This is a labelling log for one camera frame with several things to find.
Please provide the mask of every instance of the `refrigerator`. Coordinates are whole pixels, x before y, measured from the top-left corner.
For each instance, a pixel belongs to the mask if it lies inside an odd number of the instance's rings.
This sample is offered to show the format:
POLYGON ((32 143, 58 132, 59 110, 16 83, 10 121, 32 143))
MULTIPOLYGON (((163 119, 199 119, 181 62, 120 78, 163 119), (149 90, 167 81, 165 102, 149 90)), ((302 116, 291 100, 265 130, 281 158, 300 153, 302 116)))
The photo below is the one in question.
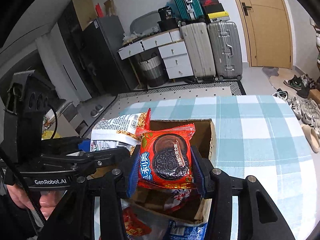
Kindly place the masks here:
POLYGON ((111 95, 129 92, 138 86, 129 60, 122 60, 117 52, 123 37, 118 16, 97 18, 83 31, 84 51, 94 63, 104 90, 111 95))

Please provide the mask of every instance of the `white suitcase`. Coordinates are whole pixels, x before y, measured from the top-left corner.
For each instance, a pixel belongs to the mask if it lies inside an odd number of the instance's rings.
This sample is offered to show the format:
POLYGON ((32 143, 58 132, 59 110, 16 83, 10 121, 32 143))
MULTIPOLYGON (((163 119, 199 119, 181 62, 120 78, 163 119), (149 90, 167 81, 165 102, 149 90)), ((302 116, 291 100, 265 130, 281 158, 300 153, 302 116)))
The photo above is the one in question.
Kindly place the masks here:
POLYGON ((215 77, 216 67, 206 23, 192 23, 181 27, 194 76, 215 77))

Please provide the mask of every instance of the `plastic bag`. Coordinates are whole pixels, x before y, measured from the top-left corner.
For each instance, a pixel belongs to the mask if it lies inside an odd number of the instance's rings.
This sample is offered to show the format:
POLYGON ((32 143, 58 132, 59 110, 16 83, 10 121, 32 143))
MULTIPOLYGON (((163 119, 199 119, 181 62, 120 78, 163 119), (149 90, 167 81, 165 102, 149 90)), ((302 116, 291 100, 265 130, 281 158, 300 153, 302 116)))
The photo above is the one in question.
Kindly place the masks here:
POLYGON ((90 151, 126 147, 130 154, 141 143, 137 129, 150 129, 151 109, 144 113, 127 114, 113 119, 101 119, 92 129, 90 151))
POLYGON ((192 189, 190 139, 194 124, 142 134, 138 185, 146 188, 192 189))
POLYGON ((122 211, 125 230, 128 238, 135 236, 144 236, 151 232, 151 228, 142 223, 132 212, 131 207, 122 211))
POLYGON ((180 227, 171 220, 162 240, 203 240, 206 228, 207 224, 199 227, 180 227))
POLYGON ((196 190, 191 189, 171 189, 171 197, 164 203, 164 211, 167 214, 182 208, 188 201, 200 199, 201 196, 196 190))

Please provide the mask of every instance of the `oreo cookie package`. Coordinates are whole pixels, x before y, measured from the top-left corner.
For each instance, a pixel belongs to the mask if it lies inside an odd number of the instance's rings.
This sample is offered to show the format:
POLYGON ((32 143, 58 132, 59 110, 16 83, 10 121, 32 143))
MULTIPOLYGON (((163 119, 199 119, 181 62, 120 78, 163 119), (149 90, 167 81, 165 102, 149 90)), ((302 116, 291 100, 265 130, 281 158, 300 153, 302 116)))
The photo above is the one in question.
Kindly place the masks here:
POLYGON ((143 132, 138 186, 146 188, 192 189, 190 139, 194 124, 161 131, 143 132))

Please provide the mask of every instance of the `oreo cookie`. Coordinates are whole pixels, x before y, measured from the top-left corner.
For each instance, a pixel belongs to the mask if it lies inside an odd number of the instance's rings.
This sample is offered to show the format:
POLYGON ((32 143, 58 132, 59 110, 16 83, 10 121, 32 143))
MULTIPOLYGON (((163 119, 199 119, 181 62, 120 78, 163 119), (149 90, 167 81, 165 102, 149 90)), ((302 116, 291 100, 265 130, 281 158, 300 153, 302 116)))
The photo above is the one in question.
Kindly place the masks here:
POLYGON ((183 162, 178 161, 174 147, 163 148, 156 152, 152 159, 154 173, 167 181, 182 179, 189 172, 189 160, 186 151, 181 151, 181 154, 183 162))

